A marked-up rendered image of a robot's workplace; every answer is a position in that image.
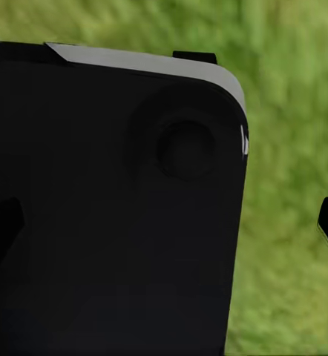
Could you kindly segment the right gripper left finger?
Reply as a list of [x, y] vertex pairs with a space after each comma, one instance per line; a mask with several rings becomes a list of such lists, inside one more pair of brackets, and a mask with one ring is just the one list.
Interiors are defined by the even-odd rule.
[[24, 225], [22, 206], [17, 197], [0, 201], [0, 264]]

